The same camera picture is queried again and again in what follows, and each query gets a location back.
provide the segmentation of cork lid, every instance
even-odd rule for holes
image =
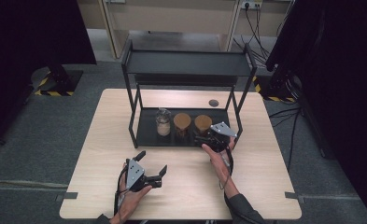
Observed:
[[[186,113],[178,113],[174,117],[175,126],[180,130],[185,130],[191,123],[191,118]]]
[[[205,131],[212,125],[212,119],[207,115],[199,115],[194,123],[200,131]]]

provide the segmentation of spice jar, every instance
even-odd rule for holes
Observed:
[[[159,108],[156,114],[157,133],[166,136],[171,132],[171,112],[165,108]]]

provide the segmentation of wrist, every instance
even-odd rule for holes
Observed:
[[[235,186],[231,178],[227,180],[226,185],[224,186],[224,193],[226,194],[228,199],[232,198],[232,196],[239,194],[239,190]]]
[[[116,215],[114,215],[110,220],[109,220],[110,224],[122,224],[124,223],[124,221],[122,220],[120,211],[116,213]]]

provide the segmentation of table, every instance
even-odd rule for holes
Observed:
[[[224,106],[228,91],[141,90],[144,106],[208,107],[209,100]],[[145,150],[141,164],[146,175],[156,175],[165,164],[162,188],[153,189],[131,219],[231,219],[209,157],[199,147],[134,148],[129,125],[131,108],[125,89],[104,90],[64,199],[63,218],[97,218],[113,215],[114,194],[125,159]],[[266,219],[297,219],[297,200],[264,103],[255,92],[247,94],[241,111],[244,131],[233,152],[233,180],[241,193]],[[229,109],[231,128],[236,131]]]

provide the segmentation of gray floor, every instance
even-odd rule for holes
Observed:
[[[5,135],[0,146],[0,223],[93,223],[59,217],[62,195],[75,169],[102,90],[123,88],[119,60],[111,57],[106,33],[89,30],[97,65],[67,65],[84,71],[70,97],[32,95]],[[136,48],[218,51],[214,35],[131,32]],[[274,38],[263,38],[271,50]],[[233,50],[239,50],[234,44]],[[33,75],[35,86],[46,74]],[[269,74],[263,69],[261,74]],[[264,101],[268,113],[297,104]],[[271,119],[276,125],[283,118]],[[289,159],[293,118],[275,126],[275,136],[285,162]],[[320,156],[306,119],[295,126],[289,175],[299,196],[303,216],[278,223],[367,223],[367,210],[337,161]]]

